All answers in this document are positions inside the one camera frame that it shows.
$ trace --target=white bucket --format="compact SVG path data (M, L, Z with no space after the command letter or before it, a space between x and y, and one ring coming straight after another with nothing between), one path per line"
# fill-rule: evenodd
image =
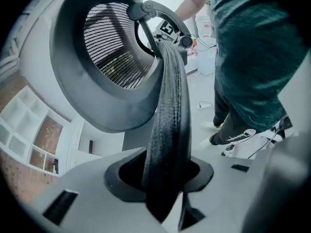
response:
M205 44L197 40L198 43L198 71L204 75L209 75L215 71L216 39L204 37L201 39Z
M195 21L201 38L212 36L212 24L208 16L195 17Z

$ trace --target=circular mesh grille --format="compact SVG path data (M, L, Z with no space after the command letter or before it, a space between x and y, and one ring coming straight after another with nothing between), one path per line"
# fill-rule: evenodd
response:
M127 7L107 3L92 8L86 18L84 39L97 68L119 86L133 89L146 76L154 58L139 47Z

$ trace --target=black joint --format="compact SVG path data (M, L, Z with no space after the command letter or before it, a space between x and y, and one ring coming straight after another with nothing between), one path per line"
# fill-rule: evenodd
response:
M135 3L127 8L126 12L131 20L138 21L148 15L143 11L142 5L142 3Z
M184 48L191 47L193 44L192 38L188 35L183 36L183 38L181 39L181 44Z
M149 9L149 10L153 9L153 7L154 7L153 4L150 3L150 2L146 4L146 8Z

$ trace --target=teal shirt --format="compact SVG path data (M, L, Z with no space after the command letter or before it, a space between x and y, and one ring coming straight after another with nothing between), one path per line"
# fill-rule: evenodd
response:
M308 48L276 1L210 2L218 43L215 78L245 123L265 131L285 115L277 96Z

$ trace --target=black vent slot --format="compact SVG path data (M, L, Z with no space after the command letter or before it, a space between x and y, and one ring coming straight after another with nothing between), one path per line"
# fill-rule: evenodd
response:
M59 225L77 196L78 194L75 192L63 191L43 216Z

